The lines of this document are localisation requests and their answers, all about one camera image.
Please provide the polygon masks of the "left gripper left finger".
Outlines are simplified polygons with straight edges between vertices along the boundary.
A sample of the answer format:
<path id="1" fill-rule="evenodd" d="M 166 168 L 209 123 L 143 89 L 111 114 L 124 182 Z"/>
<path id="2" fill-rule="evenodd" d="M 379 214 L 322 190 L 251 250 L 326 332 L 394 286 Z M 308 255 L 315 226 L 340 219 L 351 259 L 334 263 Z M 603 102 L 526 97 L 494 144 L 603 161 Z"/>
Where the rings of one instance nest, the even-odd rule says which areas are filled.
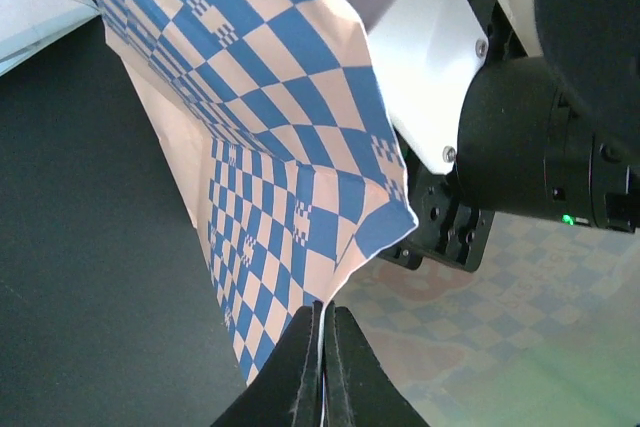
<path id="1" fill-rule="evenodd" d="M 294 315 L 266 363 L 214 427 L 320 424 L 320 303 Z"/>

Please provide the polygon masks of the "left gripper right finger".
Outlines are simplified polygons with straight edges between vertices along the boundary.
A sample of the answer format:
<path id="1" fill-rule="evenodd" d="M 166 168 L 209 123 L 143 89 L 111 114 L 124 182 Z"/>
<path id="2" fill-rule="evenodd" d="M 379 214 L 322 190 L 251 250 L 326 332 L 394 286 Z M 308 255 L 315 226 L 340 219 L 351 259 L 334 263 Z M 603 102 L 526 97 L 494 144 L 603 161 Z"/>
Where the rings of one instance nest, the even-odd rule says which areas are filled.
<path id="1" fill-rule="evenodd" d="M 326 426 L 425 426 L 384 372 L 348 308 L 329 304 L 324 326 Z"/>

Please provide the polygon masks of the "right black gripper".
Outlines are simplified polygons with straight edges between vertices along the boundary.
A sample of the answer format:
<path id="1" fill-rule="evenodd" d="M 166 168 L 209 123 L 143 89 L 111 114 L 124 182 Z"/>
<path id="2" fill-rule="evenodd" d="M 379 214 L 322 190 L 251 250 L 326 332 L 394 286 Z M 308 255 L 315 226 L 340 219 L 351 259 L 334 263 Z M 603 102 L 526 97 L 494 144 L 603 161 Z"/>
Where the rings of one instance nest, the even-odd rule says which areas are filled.
<path id="1" fill-rule="evenodd" d="M 481 265 L 495 213 L 462 202 L 454 177 L 420 166 L 409 172 L 409 203 L 419 225 L 379 257 L 409 270 L 423 259 L 473 273 Z"/>

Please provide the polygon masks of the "blue checkered paper bag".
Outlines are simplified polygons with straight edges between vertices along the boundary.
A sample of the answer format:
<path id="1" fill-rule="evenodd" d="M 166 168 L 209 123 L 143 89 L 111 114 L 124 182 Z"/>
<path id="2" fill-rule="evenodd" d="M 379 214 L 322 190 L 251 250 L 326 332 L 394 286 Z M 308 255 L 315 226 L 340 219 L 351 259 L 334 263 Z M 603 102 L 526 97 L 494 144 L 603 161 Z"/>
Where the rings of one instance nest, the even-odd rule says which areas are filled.
<path id="1" fill-rule="evenodd" d="M 347 0 L 96 0 L 159 136 L 246 380 L 346 307 L 425 426 L 635 426 L 639 226 L 496 213 L 477 271 L 379 253 L 417 228 Z"/>

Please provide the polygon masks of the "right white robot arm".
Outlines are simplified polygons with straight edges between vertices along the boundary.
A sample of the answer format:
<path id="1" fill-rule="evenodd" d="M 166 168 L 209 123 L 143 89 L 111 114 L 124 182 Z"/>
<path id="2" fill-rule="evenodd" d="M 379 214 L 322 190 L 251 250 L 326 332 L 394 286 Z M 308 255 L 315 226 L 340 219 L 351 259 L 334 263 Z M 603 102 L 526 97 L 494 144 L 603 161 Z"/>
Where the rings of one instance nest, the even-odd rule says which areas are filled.
<path id="1" fill-rule="evenodd" d="M 477 270 L 496 213 L 639 226 L 639 0 L 347 0 L 417 228 L 381 252 Z"/>

